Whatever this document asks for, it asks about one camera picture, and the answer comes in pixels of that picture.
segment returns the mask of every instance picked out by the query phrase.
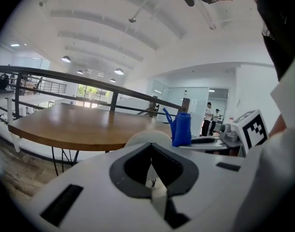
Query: table leg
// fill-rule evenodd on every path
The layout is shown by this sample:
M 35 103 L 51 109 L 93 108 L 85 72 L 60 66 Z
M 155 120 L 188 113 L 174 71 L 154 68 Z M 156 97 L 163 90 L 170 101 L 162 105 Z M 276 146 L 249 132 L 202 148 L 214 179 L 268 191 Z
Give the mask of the table leg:
M 76 154 L 74 156 L 74 164 L 76 164 L 76 160 L 78 159 L 78 155 L 79 155 L 79 150 L 76 151 Z
M 72 159 L 71 159 L 71 152 L 70 152 L 70 150 L 69 150 L 69 156 L 70 156 L 70 163 L 71 163 L 71 166 L 72 166 L 73 163 L 72 163 Z
M 8 110 L 8 122 L 11 123 L 13 122 L 13 118 L 12 118 L 12 95 L 10 95 L 7 99 L 7 110 Z M 12 142 L 15 148 L 15 151 L 17 153 L 21 152 L 20 146 L 18 144 L 19 142 L 19 138 L 17 136 L 15 136 L 14 134 L 10 133 L 11 137 L 12 137 Z
M 61 170 L 64 172 L 64 152 L 61 152 Z
M 52 156 L 53 156 L 53 162 L 54 162 L 55 172 L 56 172 L 56 175 L 58 176 L 59 173 L 57 172 L 57 167 L 56 167 L 56 162 L 55 162 L 54 149 L 53 149 L 53 147 L 52 147 Z

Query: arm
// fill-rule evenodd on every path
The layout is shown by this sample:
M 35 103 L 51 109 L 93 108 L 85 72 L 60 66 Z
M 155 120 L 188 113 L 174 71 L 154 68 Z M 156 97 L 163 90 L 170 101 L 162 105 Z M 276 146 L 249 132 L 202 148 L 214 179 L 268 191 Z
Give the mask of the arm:
M 206 109 L 206 115 L 212 116 L 213 114 L 207 113 L 207 110 L 209 110 L 209 109 Z
M 269 137 L 273 136 L 274 134 L 277 134 L 278 132 L 282 132 L 286 129 L 285 122 L 283 120 L 282 115 L 280 115 L 275 122 L 271 132 L 269 133 Z

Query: white wall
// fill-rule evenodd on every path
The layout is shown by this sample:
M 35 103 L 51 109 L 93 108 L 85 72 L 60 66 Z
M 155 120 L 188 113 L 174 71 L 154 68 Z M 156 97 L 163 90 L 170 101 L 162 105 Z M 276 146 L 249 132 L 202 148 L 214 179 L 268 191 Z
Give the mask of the white wall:
M 277 84 L 278 78 L 274 68 L 250 65 L 241 65 L 241 68 L 237 68 L 235 117 L 260 109 L 267 130 L 271 131 L 280 115 L 270 96 Z
M 12 64 L 13 53 L 0 46 L 0 65 Z
M 149 90 L 150 82 L 151 81 L 149 79 L 140 79 L 138 81 L 127 82 L 124 84 L 124 87 L 139 93 L 146 94 Z

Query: man in white shirt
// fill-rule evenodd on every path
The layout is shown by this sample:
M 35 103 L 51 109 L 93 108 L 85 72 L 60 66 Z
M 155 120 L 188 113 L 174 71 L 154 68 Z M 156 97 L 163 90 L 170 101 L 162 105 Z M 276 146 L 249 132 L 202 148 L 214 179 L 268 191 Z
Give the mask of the man in white shirt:
M 211 126 L 210 133 L 209 133 L 210 136 L 213 136 L 213 130 L 214 130 L 215 125 L 220 117 L 221 117 L 221 115 L 219 114 L 219 109 L 216 109 L 215 114 L 213 115 L 212 126 Z
M 212 110 L 212 107 L 211 107 L 211 103 L 208 102 L 207 103 L 207 109 L 206 109 L 206 117 L 205 117 L 204 125 L 202 126 L 202 135 L 203 136 L 207 136 L 212 116 L 213 116 L 213 110 Z

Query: wooden table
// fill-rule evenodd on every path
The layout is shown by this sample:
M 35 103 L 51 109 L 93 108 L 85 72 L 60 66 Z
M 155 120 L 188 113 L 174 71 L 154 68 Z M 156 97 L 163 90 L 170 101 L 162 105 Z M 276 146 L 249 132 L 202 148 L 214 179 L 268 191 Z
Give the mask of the wooden table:
M 123 148 L 133 135 L 144 130 L 159 130 L 171 136 L 169 125 L 148 116 L 64 103 L 20 118 L 8 127 L 10 132 L 36 143 L 83 151 Z
M 11 90 L 11 89 L 0 89 L 0 99 L 3 99 L 3 98 L 7 98 L 7 113 L 8 113 L 8 122 L 11 123 L 13 122 L 13 118 L 12 118 L 12 95 L 14 93 L 14 90 Z M 18 138 L 16 136 L 14 136 L 12 133 L 11 133 L 11 137 L 12 137 L 12 142 L 13 142 L 13 145 L 15 147 L 15 150 L 17 153 L 20 153 L 21 150 L 20 150 L 20 147 L 19 147 L 19 144 L 18 144 Z

